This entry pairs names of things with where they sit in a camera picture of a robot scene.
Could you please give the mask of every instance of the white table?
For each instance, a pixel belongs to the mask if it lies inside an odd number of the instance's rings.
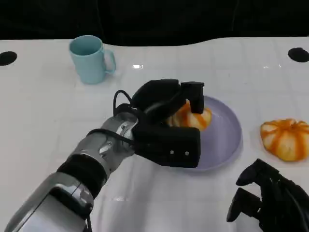
[[[179,47],[105,46],[118,71],[96,86],[79,81],[68,40],[1,41],[16,62],[0,67],[0,231],[33,190],[92,128],[112,115],[118,89],[132,95],[161,78],[205,82],[204,93],[230,106],[244,137],[241,156],[217,171],[189,173],[144,158],[126,159],[98,196],[95,232],[249,232],[254,219],[225,221],[241,171],[261,158],[309,192],[309,161],[284,163],[259,140],[266,120],[309,122],[309,63],[287,57],[309,51],[308,38],[217,39]],[[259,194],[257,186],[246,189]]]

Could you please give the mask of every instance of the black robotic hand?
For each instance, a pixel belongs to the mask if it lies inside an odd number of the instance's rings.
[[[241,173],[236,184],[245,186],[252,182],[261,187],[262,200],[238,188],[228,211],[228,222],[243,212],[259,220],[264,232],[309,232],[309,196],[299,185],[260,159]]]
[[[134,114],[138,124],[132,129],[135,154],[162,166],[195,168],[200,157],[200,132],[196,128],[168,127],[166,119],[177,112],[186,100],[193,113],[203,113],[204,83],[164,79],[149,81],[114,115]]]

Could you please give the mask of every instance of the orange pumpkin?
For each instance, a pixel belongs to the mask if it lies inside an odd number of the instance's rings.
[[[267,151],[284,161],[305,159],[309,154],[309,125],[288,118],[261,125],[261,138]]]
[[[211,110],[206,108],[202,114],[192,113],[190,102],[187,101],[182,108],[168,118],[167,123],[171,127],[195,127],[203,131],[210,124],[211,116]]]

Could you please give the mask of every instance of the mug handle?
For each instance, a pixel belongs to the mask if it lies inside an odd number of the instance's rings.
[[[113,74],[116,71],[116,62],[115,62],[115,57],[114,53],[110,50],[102,50],[104,55],[109,55],[112,61],[112,69],[107,69],[105,72],[109,74]]]

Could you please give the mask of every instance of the robotic hand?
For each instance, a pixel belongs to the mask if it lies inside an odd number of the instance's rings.
[[[244,214],[259,220],[264,232],[309,232],[309,196],[291,180],[260,159],[246,168],[236,184],[255,182],[261,187],[262,201],[238,188],[229,208],[227,221]]]
[[[113,117],[79,142],[8,223],[6,232],[90,232],[94,199],[123,159],[134,153],[163,166],[194,168],[200,156],[196,128],[170,128],[165,120],[190,101],[204,109],[203,83],[150,81],[131,99],[116,92]],[[130,104],[116,108],[118,93]]]

